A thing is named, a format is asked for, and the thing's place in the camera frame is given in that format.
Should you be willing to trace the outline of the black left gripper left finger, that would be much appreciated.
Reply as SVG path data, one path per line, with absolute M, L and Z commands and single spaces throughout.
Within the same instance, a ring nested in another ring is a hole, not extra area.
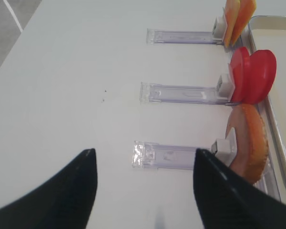
M 0 229 L 84 229 L 96 197 L 96 151 L 79 153 L 60 172 L 0 208 Z

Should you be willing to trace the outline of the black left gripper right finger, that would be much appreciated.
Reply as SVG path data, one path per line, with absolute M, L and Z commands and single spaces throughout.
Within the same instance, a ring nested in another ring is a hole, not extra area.
M 249 184 L 208 150 L 196 150 L 193 189 L 206 229 L 286 229 L 286 205 Z

